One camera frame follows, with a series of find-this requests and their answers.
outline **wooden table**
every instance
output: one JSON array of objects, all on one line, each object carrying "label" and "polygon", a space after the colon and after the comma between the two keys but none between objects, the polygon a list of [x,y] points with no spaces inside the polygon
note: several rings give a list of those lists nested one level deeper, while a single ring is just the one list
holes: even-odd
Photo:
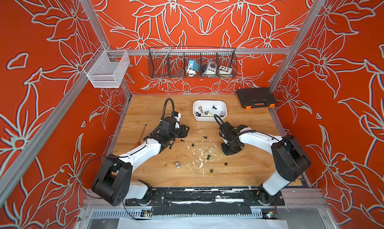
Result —
[{"label": "wooden table", "polygon": [[[223,139],[218,135],[218,124],[194,119],[194,101],[220,100],[227,104],[228,116],[225,121],[232,126],[243,124],[264,133],[278,135],[267,108],[242,110],[236,95],[135,95],[116,142],[114,155],[132,150],[145,124],[144,136],[156,128],[168,97],[173,99],[175,111],[181,113],[180,123],[190,127],[188,136],[184,142],[177,139],[171,150],[167,148],[143,163],[132,174],[132,180],[141,179],[157,187],[258,186],[275,171],[272,155],[251,145],[245,145],[237,155],[225,156],[220,146]],[[171,109],[169,102],[166,113],[170,113]],[[180,169],[175,167],[178,161],[181,162]]]}]

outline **metal vent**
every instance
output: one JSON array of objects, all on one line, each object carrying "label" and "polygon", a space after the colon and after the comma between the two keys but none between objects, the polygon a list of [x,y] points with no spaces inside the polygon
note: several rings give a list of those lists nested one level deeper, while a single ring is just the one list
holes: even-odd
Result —
[{"label": "metal vent", "polygon": [[[150,217],[141,217],[140,213],[147,209],[130,209],[127,211],[135,218],[150,219]],[[259,208],[251,208],[252,214],[172,214],[172,215],[158,215],[153,218],[171,218],[171,217],[236,217],[236,218],[263,218],[262,210]],[[120,218],[129,217],[128,213],[124,209],[94,209],[91,218]]]}]

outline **orange wallpaper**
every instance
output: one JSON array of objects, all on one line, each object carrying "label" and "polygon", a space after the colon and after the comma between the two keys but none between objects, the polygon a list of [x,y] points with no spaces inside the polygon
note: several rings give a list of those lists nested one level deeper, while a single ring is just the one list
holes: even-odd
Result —
[{"label": "orange wallpaper", "polygon": [[[0,0],[0,176],[68,92],[100,44],[78,0]],[[79,173],[108,149],[122,89],[88,83],[0,209],[1,228],[73,227]],[[90,164],[89,188],[100,162]]]},{"label": "orange wallpaper", "polygon": [[100,46],[78,0],[0,0],[0,176]]},{"label": "orange wallpaper", "polygon": [[66,228],[77,221],[106,155],[126,97],[121,89],[94,88],[90,82],[65,114],[36,159],[0,209],[0,227]]},{"label": "orange wallpaper", "polygon": [[327,0],[275,91],[341,228],[384,227],[383,2]]},{"label": "orange wallpaper", "polygon": [[[199,45],[289,47],[313,0],[91,0],[114,49]],[[231,79],[151,79],[132,56],[126,80],[136,94],[233,93],[267,87],[283,55],[240,56]]]}]

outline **white tray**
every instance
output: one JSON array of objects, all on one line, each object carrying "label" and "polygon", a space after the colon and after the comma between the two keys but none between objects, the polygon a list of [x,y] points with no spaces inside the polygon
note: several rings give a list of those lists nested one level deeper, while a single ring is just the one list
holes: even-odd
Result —
[{"label": "white tray", "polygon": [[[223,111],[224,116],[221,117],[222,120],[224,120],[228,114],[227,105],[222,101],[199,100],[195,101],[192,107],[192,113],[196,121],[215,121],[214,117],[205,115],[204,112],[201,113],[201,111],[199,110],[199,106],[202,107],[204,112],[209,111],[212,115],[217,114],[218,116],[220,116],[220,112]],[[196,116],[196,111],[199,112],[201,116]]]}]

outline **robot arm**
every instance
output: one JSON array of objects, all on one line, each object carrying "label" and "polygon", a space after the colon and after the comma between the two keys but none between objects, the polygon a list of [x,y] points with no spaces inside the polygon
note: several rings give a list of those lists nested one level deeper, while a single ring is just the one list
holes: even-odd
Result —
[{"label": "robot arm", "polygon": [[101,165],[91,190],[112,206],[117,206],[124,199],[142,199],[147,194],[150,196],[152,187],[140,181],[131,182],[132,173],[168,146],[171,149],[176,138],[185,138],[188,135],[189,127],[180,125],[180,113],[173,109],[171,116],[164,118],[168,101],[172,102],[170,98],[166,100],[160,124],[144,138],[143,144],[119,156],[110,154]]},{"label": "robot arm", "polygon": [[244,144],[253,145],[273,155],[276,170],[258,187],[258,200],[263,205],[273,202],[276,193],[295,181],[311,164],[296,138],[291,135],[271,136],[244,125],[234,128],[216,115],[215,119],[220,126],[220,136],[224,140],[221,147],[225,155],[238,153]]}]

